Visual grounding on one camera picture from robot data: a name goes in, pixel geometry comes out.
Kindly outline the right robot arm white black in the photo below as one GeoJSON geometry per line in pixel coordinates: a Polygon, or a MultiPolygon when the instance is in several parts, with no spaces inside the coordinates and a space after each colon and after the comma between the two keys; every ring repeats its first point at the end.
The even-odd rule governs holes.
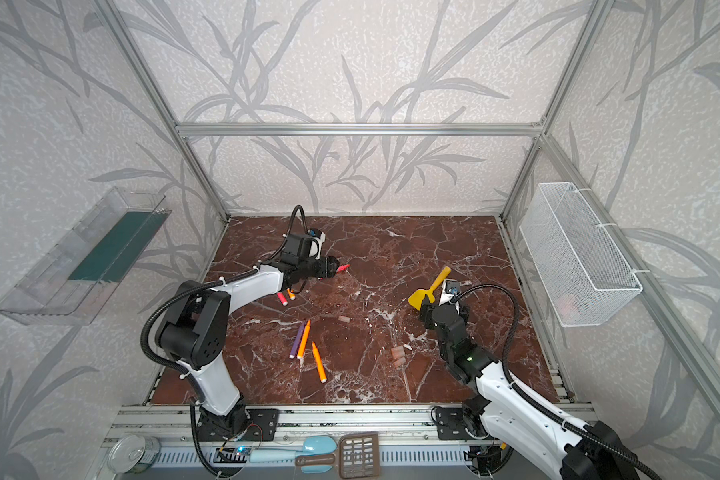
{"type": "Polygon", "coordinates": [[[447,370],[475,391],[463,403],[475,436],[506,443],[551,479],[658,477],[604,422],[591,425],[556,407],[474,343],[457,305],[425,303],[420,319],[435,331],[447,370]]]}

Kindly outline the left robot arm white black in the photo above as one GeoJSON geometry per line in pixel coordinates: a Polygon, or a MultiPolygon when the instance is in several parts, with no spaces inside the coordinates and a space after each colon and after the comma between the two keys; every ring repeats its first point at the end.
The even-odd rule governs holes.
{"type": "Polygon", "coordinates": [[[201,411],[237,431],[246,422],[243,395],[231,380],[224,349],[228,318],[268,295],[310,278],[331,278],[339,262],[322,255],[326,234],[288,234],[283,250],[230,280],[186,281],[145,322],[140,347],[151,361],[179,372],[199,395],[201,411]]]}

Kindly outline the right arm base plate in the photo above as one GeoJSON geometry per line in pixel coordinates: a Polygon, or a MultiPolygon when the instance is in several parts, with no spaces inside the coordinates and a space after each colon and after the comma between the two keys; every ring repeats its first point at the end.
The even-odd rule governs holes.
{"type": "Polygon", "coordinates": [[[430,417],[441,441],[483,440],[488,437],[485,433],[474,433],[469,429],[462,407],[436,405],[430,409],[430,417]]]}

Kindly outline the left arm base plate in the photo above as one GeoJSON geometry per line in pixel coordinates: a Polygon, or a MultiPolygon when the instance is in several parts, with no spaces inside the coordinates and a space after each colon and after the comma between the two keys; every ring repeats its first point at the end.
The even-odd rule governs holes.
{"type": "Polygon", "coordinates": [[[200,408],[196,420],[197,438],[200,442],[227,439],[270,442],[274,440],[279,414],[278,409],[247,408],[245,412],[239,410],[218,416],[200,408]]]}

